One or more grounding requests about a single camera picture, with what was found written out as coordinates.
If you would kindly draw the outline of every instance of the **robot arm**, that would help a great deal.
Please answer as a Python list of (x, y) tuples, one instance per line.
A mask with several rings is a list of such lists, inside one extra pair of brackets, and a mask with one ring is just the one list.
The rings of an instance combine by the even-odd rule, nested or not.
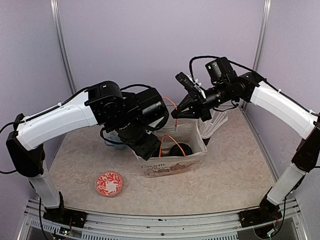
[(239, 213), (243, 227), (266, 223), (274, 220), (274, 217), (280, 218), (279, 204), (316, 166), (320, 152), (320, 118), (270, 87), (257, 73), (237, 76), (226, 57), (209, 62), (205, 67), (214, 85), (206, 90), (182, 72), (176, 76), (188, 94), (172, 111), (173, 118), (201, 118), (206, 121), (211, 119), (210, 109), (228, 101), (243, 99), (277, 116), (302, 138), (291, 164), (262, 199), (259, 209)]
[(83, 227), (86, 214), (64, 208), (61, 193), (48, 178), (43, 143), (76, 129), (103, 125), (102, 137), (103, 130), (115, 130), (124, 144), (148, 160), (161, 144), (151, 131), (162, 128), (168, 117), (155, 88), (135, 94), (121, 92), (115, 82), (105, 81), (35, 115), (19, 114), (6, 146), (16, 170), (28, 177), (41, 197), (46, 209), (43, 217), (66, 225), (73, 219), (73, 226)]

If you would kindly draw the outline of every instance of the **metal grate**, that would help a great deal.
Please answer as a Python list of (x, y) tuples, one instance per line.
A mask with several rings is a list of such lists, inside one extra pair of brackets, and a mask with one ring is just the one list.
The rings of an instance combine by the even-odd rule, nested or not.
[[(33, 218), (31, 220), (31, 226), (35, 227), (37, 229), (41, 229), (40, 221), (39, 220), (35, 220)], [(43, 230), (45, 230), (47, 232), (50, 232), (50, 233), (54, 233), (54, 232), (58, 233), (59, 232), (59, 228), (56, 227), (56, 226), (53, 226), (50, 223), (42, 222), (42, 226), (43, 226)]]
[[(137, 240), (138, 238), (135, 237), (112, 237), (112, 236), (106, 236), (101, 234), (96, 234), (92, 232), (82, 232), (82, 238), (83, 240)], [(229, 233), (229, 234), (223, 234), (223, 235), (216, 235), (216, 236), (210, 236), (206, 238), (198, 238), (198, 237), (190, 237), (188, 240), (238, 240), (237, 233)]]

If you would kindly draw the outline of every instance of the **red plate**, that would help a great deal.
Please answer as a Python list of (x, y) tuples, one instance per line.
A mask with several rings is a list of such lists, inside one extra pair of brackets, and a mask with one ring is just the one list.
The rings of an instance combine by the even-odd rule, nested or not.
[(123, 184), (124, 181), (119, 173), (106, 171), (95, 180), (95, 189), (105, 197), (114, 197), (120, 193)]

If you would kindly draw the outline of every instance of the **black mounting bracket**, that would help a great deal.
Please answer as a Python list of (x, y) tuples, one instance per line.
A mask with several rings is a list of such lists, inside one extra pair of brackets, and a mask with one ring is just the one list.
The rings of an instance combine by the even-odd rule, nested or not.
[(282, 218), (279, 205), (273, 205), (267, 200), (268, 193), (263, 197), (259, 207), (254, 209), (245, 209), (238, 213), (240, 223), (243, 228), (269, 223), (275, 221), (277, 218)]
[(320, 117), (317, 122), (314, 122), (314, 125), (315, 128), (310, 135), (305, 140), (302, 139), (291, 161), (300, 170), (308, 173), (315, 168), (319, 157)]
[(57, 208), (45, 208), (43, 218), (54, 223), (67, 225), (70, 227), (76, 227), (83, 229), (87, 219), (87, 213), (84, 211), (78, 211), (65, 208), (64, 198), (59, 192), (60, 205)]
[(241, 227), (243, 228), (251, 227), (251, 226), (275, 221), (277, 218), (278, 219), (282, 218), (282, 214), (280, 210), (261, 218), (262, 211), (263, 211), (262, 208), (258, 207), (254, 209), (246, 209), (244, 211), (239, 212), (238, 216), (240, 219)]

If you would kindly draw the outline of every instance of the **wire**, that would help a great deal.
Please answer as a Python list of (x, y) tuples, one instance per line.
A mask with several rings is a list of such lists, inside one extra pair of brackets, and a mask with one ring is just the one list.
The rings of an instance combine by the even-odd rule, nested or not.
[(106, 130), (104, 127), (101, 128), (101, 130), (100, 130), (100, 137), (101, 137), (103, 140), (105, 140), (106, 142), (108, 142), (108, 143), (110, 143), (110, 144), (115, 144), (115, 145), (123, 145), (123, 144), (124, 144), (123, 142), (112, 141), (112, 140), (110, 140), (110, 139), (108, 139), (108, 138), (105, 138), (105, 136), (104, 136), (104, 130)]
[(276, 232), (271, 236), (272, 238), (280, 232), (280, 230), (281, 230), (282, 226), (284, 225), (284, 222), (285, 222), (285, 215), (286, 215), (286, 203), (287, 203), (287, 197), (285, 197), (285, 198), (284, 198), (284, 204), (283, 204), (283, 216), (282, 216), (281, 225), (280, 225), (280, 227), (276, 230)]
[(264, 237), (264, 238), (257, 236), (258, 238), (263, 239), (263, 240), (271, 239), (271, 238), (273, 238), (275, 235), (277, 235), (277, 234), (280, 232), (280, 230), (281, 230), (281, 228), (282, 228), (282, 226), (284, 225), (284, 222), (285, 222), (287, 196), (285, 196), (285, 198), (284, 198), (284, 203), (283, 203), (283, 215), (282, 215), (282, 221), (281, 221), (280, 227), (279, 227), (278, 229), (276, 229), (277, 226), (278, 226), (278, 224), (279, 224), (279, 219), (276, 218), (276, 226), (273, 228), (273, 229), (276, 229), (276, 232), (275, 232), (273, 235), (269, 235), (269, 236), (266, 236), (266, 237)]
[[(166, 99), (166, 100), (168, 100), (170, 103), (172, 103), (173, 104), (173, 106), (175, 107), (175, 110), (178, 110), (178, 108), (177, 108), (177, 105), (174, 103), (174, 101), (172, 101), (170, 98), (168, 98), (168, 97), (163, 97), (162, 99)], [(178, 119), (175, 119), (175, 127), (177, 127), (178, 126)]]
[(233, 107), (230, 107), (230, 108), (227, 108), (227, 109), (224, 109), (224, 110), (220, 110), (220, 109), (217, 109), (217, 108), (212, 108), (213, 110), (215, 110), (216, 112), (220, 112), (220, 113), (223, 113), (223, 112), (225, 112), (225, 111), (228, 111), (228, 110), (231, 110), (231, 109), (235, 109), (235, 108), (237, 108), (239, 106), (239, 104), (237, 103), (237, 104), (234, 104), (233, 105)]
[(165, 137), (171, 138), (172, 141), (174, 141), (174, 143), (177, 144), (177, 146), (180, 148), (181, 152), (183, 153), (183, 156), (185, 156), (185, 157), (187, 156), (187, 155), (185, 154), (185, 151), (184, 151), (184, 150), (182, 149), (182, 147), (179, 145), (179, 143), (177, 143), (177, 141), (176, 141), (172, 136), (170, 136), (170, 135), (168, 135), (168, 134), (165, 134), (165, 135), (163, 135), (163, 137), (162, 137), (162, 139), (161, 139), (161, 145), (160, 145), (160, 150), (159, 150), (159, 158), (161, 158), (162, 144), (164, 143)]
[(12, 171), (0, 171), (0, 174), (5, 174), (5, 175), (8, 175), (8, 174), (13, 174), (15, 172), (18, 172), (18, 170), (12, 170)]
[(192, 80), (193, 81), (195, 80), (194, 71), (192, 69), (192, 63), (194, 62), (194, 60), (197, 60), (197, 59), (218, 59), (218, 58), (220, 58), (220, 57), (218, 57), (218, 56), (210, 56), (210, 55), (194, 56), (193, 58), (191, 58), (191, 60), (189, 61), (189, 71), (190, 71), (190, 75), (191, 75)]
[[(197, 60), (197, 59), (218, 59), (220, 57), (218, 56), (211, 56), (211, 55), (204, 55), (204, 56), (195, 56), (193, 58), (191, 58), (191, 60), (189, 61), (189, 70), (190, 70), (190, 75), (192, 77), (192, 80), (195, 80), (194, 78), (194, 73), (193, 73), (193, 68), (192, 68), (192, 63), (194, 60)], [(257, 75), (258, 77), (261, 77), (263, 79), (263, 81), (268, 84), (272, 89), (276, 90), (277, 92), (279, 92), (279, 94), (281, 94), (282, 96), (286, 97), (287, 99), (289, 99), (290, 101), (292, 101), (293, 103), (297, 104), (300, 108), (302, 108), (303, 110), (305, 110), (306, 112), (310, 113), (311, 115), (313, 116), (316, 116), (316, 117), (320, 117), (320, 114), (318, 113), (315, 113), (315, 112), (311, 112), (308, 108), (306, 108), (305, 106), (303, 106), (302, 104), (300, 104), (299, 102), (297, 102), (296, 100), (294, 100), (293, 98), (291, 98), (290, 96), (286, 95), (285, 93), (283, 93), (282, 91), (279, 91), (275, 86), (273, 86), (271, 83), (269, 83), (267, 81), (266, 78), (262, 77), (259, 73), (257, 73), (255, 70), (249, 68), (249, 67), (246, 67), (244, 65), (241, 65), (235, 61), (230, 61), (229, 60), (229, 63), (233, 64), (233, 65), (236, 65), (240, 68), (243, 68), (247, 71), (250, 71), (252, 72), (253, 74)]]
[(6, 127), (10, 126), (10, 125), (13, 125), (13, 124), (21, 124), (21, 123), (24, 123), (24, 121), (11, 121), (11, 122), (8, 122), (6, 125), (4, 125), (1, 130), (0, 130), (0, 134), (3, 132), (3, 130), (6, 129)]
[(40, 220), (40, 227), (41, 227), (41, 231), (42, 231), (42, 234), (45, 238), (45, 240), (49, 240), (46, 236), (46, 233), (45, 233), (45, 230), (44, 230), (44, 226), (42, 224), (42, 218), (41, 218), (41, 197), (39, 197), (39, 220)]
[(64, 240), (66, 240), (66, 239), (68, 239), (69, 237), (70, 237), (70, 235), (71, 235), (71, 232), (72, 232), (72, 226), (71, 226), (71, 224), (72, 224), (72, 217), (70, 218), (70, 224), (69, 224), (69, 228), (70, 228), (70, 230), (69, 230), (69, 233), (67, 234), (64, 234), (64, 236), (67, 236), (66, 238), (64, 238)]
[[(61, 106), (67, 104), (67, 103), (70, 102), (72, 99), (74, 99), (77, 95), (79, 95), (79, 94), (82, 93), (83, 91), (87, 90), (88, 88), (89, 88), (89, 87), (84, 87), (84, 88), (82, 88), (81, 90), (77, 91), (75, 94), (73, 94), (73, 95), (72, 95), (71, 97), (69, 97), (67, 100), (65, 100), (64, 102), (62, 102), (62, 103), (61, 103)], [(47, 113), (50, 113), (50, 112), (52, 112), (53, 110), (56, 110), (56, 109), (60, 108), (61, 106), (60, 106), (60, 105), (53, 106), (53, 107), (49, 108), (48, 110), (42, 111), (42, 112), (40, 112), (40, 113), (38, 113), (38, 114), (36, 114), (36, 115), (34, 115), (34, 116), (26, 119), (25, 121), (26, 121), (26, 122), (29, 122), (29, 121), (31, 121), (31, 120), (33, 120), (33, 119), (36, 119), (36, 118), (38, 118), (38, 117), (40, 117), (40, 116), (43, 116), (43, 115), (45, 115), (45, 114), (47, 114)]]
[(151, 89), (151, 88), (152, 88), (152, 87), (149, 86), (149, 85), (137, 83), (137, 84), (131, 84), (131, 85), (125, 86), (125, 87), (123, 87), (123, 88), (120, 88), (120, 91), (129, 89), (129, 88), (133, 88), (133, 87), (143, 87), (143, 88), (147, 88), (147, 89)]

